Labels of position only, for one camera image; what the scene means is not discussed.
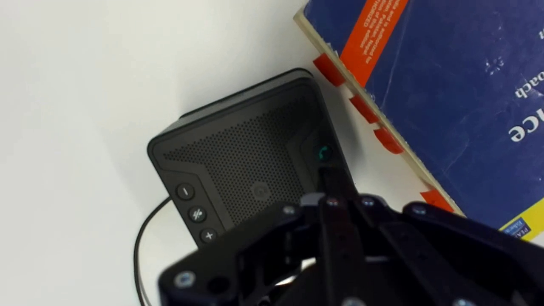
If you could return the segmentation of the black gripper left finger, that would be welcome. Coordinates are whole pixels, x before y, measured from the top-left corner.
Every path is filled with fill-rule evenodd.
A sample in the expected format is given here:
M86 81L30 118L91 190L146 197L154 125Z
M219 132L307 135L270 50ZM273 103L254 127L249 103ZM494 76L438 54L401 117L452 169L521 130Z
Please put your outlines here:
M312 219L295 203L273 203L166 266L159 306L254 306L314 246Z

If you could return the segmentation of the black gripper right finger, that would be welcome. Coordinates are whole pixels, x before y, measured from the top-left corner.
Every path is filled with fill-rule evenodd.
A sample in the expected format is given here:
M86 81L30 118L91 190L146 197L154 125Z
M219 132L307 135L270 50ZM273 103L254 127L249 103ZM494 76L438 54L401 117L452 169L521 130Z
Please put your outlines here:
M348 237L390 306L544 306L544 248L424 202L360 195L341 154L316 152L321 188L348 205Z

